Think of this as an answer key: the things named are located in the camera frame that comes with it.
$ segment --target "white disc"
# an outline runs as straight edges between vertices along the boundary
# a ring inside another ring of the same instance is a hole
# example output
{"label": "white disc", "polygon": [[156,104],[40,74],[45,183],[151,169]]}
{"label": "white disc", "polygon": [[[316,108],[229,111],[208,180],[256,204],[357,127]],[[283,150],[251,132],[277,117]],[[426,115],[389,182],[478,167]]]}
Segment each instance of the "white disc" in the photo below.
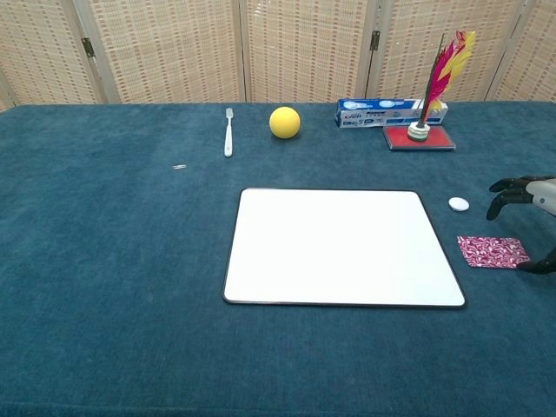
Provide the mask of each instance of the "white disc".
{"label": "white disc", "polygon": [[448,204],[455,211],[466,211],[469,209],[469,203],[461,197],[452,197],[448,200]]}

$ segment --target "toothbrush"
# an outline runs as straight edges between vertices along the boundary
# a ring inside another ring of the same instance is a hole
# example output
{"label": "toothbrush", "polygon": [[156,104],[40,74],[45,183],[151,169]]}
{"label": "toothbrush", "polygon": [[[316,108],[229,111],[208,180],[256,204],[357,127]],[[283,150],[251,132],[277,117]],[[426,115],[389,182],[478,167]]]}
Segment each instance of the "toothbrush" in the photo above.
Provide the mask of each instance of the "toothbrush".
{"label": "toothbrush", "polygon": [[231,107],[226,109],[226,117],[228,118],[228,127],[226,128],[226,142],[224,142],[224,156],[230,158],[232,156],[232,117],[234,117]]}

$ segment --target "patterned paper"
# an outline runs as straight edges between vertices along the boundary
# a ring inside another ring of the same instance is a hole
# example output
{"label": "patterned paper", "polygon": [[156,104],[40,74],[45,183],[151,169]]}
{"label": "patterned paper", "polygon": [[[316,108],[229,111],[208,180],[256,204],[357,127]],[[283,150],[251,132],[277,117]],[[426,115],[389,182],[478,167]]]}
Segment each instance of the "patterned paper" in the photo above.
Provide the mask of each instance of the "patterned paper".
{"label": "patterned paper", "polygon": [[471,267],[516,268],[531,260],[514,237],[458,236],[458,243]]}

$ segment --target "white board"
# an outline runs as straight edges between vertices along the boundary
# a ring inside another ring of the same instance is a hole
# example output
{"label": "white board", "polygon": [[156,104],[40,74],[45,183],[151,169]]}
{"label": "white board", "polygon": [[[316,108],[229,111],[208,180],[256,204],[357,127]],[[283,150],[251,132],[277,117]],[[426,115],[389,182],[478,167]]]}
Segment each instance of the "white board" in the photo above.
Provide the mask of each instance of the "white board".
{"label": "white board", "polygon": [[243,190],[223,294],[239,303],[465,304],[412,191]]}

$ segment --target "blue box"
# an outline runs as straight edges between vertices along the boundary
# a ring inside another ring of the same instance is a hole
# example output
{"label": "blue box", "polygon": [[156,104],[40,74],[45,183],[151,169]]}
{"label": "blue box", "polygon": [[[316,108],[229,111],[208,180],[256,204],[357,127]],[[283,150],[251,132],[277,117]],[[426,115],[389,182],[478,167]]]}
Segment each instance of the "blue box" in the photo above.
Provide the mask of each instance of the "blue box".
{"label": "blue box", "polygon": [[[338,100],[335,119],[340,128],[408,126],[419,120],[422,109],[422,100],[342,98]],[[442,104],[442,110],[431,110],[427,124],[441,124],[447,112],[448,106],[445,103]]]}

